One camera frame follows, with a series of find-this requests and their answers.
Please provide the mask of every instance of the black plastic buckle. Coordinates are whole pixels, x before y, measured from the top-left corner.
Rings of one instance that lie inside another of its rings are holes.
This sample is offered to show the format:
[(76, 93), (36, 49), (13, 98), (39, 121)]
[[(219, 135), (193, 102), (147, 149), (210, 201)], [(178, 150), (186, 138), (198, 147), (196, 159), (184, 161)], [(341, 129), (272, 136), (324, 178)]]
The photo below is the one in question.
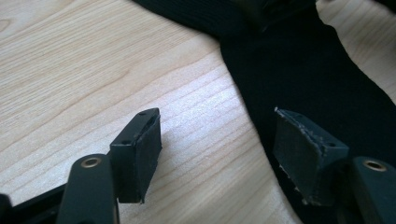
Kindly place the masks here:
[(235, 0), (248, 22), (260, 32), (302, 10), (312, 7), (316, 0)]

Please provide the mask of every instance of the black fabric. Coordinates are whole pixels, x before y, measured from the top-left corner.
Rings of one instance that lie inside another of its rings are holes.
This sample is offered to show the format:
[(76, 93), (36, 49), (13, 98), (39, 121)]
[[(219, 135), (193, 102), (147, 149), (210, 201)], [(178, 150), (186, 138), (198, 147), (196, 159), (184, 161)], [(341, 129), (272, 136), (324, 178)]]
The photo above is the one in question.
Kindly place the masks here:
[(279, 184), (304, 223), (336, 223), (335, 210), (303, 205), (279, 169), (272, 154), (276, 106), (311, 118), (350, 146), (350, 157), (374, 157), (396, 165), (396, 106), (349, 59), (315, 7), (258, 33), (232, 1), (135, 2), (220, 42)]

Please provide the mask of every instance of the wooden table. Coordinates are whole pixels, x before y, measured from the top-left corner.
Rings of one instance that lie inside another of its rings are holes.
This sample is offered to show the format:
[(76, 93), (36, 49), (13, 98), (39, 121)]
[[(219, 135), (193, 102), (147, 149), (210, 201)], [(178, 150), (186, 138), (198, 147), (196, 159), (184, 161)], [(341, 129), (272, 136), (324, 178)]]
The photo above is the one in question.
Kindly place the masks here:
[[(352, 60), (396, 101), (396, 18), (318, 2)], [(146, 203), (121, 223), (300, 222), (209, 36), (130, 1), (0, 1), (0, 191), (14, 204), (159, 107), (163, 151)]]

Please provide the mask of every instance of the metal grommet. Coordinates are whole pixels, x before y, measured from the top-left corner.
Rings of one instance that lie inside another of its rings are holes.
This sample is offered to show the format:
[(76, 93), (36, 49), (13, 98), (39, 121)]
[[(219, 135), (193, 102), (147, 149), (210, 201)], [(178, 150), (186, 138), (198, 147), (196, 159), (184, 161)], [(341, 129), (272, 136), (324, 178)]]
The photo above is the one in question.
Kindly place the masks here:
[(94, 166), (97, 166), (101, 161), (102, 161), (102, 159), (100, 159), (100, 158), (92, 157), (92, 158), (88, 158), (87, 160), (83, 161), (81, 163), (81, 166), (84, 168), (92, 168)]
[(387, 167), (384, 166), (383, 164), (381, 164), (378, 161), (364, 161), (363, 164), (369, 168), (372, 169), (374, 171), (378, 171), (378, 172), (385, 172), (387, 171)]

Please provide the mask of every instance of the light wood surface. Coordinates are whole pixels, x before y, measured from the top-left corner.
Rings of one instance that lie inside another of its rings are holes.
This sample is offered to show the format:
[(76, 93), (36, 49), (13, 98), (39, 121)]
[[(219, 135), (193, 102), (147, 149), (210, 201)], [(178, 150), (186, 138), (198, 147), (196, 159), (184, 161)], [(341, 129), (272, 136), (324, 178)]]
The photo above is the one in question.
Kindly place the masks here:
[[(352, 60), (396, 102), (396, 18), (317, 3)], [(159, 107), (163, 151), (145, 204), (121, 223), (298, 223), (209, 36), (133, 2), (0, 1), (0, 191), (14, 204)]]

